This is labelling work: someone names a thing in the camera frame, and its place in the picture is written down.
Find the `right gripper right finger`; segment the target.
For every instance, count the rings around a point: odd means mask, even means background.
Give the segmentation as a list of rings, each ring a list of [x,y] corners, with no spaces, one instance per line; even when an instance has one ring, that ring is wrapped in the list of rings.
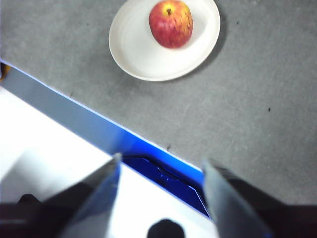
[[[291,238],[285,205],[249,184],[221,163],[203,163],[208,211],[221,238]]]

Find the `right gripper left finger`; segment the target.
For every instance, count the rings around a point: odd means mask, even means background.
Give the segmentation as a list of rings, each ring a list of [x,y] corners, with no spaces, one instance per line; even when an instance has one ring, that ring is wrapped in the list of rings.
[[[44,233],[51,238],[104,238],[121,174],[122,154],[44,201]]]

